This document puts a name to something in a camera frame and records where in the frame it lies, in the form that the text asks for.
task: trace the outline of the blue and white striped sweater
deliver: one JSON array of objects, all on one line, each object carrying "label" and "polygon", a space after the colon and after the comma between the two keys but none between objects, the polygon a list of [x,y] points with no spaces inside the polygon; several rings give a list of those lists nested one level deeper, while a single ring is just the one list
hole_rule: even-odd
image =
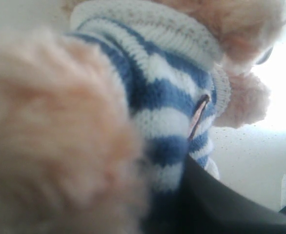
[{"label": "blue and white striped sweater", "polygon": [[[80,9],[97,9],[96,4],[87,4]],[[72,25],[69,35],[99,45],[108,56],[124,85],[132,117],[149,143],[147,155],[153,164],[151,218],[174,220],[175,197],[187,154],[205,167],[213,148],[208,137],[218,96],[213,78],[200,63],[165,50],[122,20],[92,14],[81,17],[81,10],[75,15],[81,19]],[[211,101],[194,138],[188,142],[191,119],[203,95],[209,95]]]}]

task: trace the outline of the white surface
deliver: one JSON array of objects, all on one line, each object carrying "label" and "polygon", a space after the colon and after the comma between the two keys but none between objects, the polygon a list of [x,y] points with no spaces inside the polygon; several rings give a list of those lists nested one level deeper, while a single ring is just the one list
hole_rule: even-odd
[{"label": "white surface", "polygon": [[[0,0],[0,27],[25,30],[50,24],[58,30],[66,30],[68,21],[61,11],[60,2]],[[268,63],[256,71],[272,88],[268,117],[239,130],[213,129],[216,146],[213,157],[219,165],[224,184],[279,210],[281,184],[286,175],[286,33]]]}]

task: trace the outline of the sweater cuff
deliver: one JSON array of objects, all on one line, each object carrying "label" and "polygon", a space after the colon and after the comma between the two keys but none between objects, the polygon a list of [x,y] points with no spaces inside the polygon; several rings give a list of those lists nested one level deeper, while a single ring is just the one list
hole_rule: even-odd
[{"label": "sweater cuff", "polygon": [[216,117],[226,110],[231,98],[231,85],[229,77],[219,65],[215,65],[212,73],[214,86],[217,93]]}]

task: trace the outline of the knitted sweater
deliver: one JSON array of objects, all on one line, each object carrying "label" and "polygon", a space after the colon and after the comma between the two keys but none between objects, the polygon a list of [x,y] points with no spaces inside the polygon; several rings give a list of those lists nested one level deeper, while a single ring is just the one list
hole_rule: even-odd
[{"label": "knitted sweater", "polygon": [[[145,0],[84,2],[72,14],[71,30],[70,35],[98,44],[114,66],[149,143],[151,220],[173,222],[185,157],[208,167],[213,148],[208,130],[229,101],[226,76],[209,73],[223,55],[217,41],[194,19]],[[209,103],[189,141],[205,95]]]}]

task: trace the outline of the sweater collar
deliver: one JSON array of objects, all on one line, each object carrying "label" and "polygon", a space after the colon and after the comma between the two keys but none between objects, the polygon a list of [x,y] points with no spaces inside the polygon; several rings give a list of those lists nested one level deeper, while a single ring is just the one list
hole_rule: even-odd
[{"label": "sweater collar", "polygon": [[[84,20],[105,17],[119,21],[160,48],[183,57],[209,71],[223,53],[217,40],[195,19],[165,5],[147,0],[92,0],[75,10]],[[71,19],[72,28],[81,21]]]}]

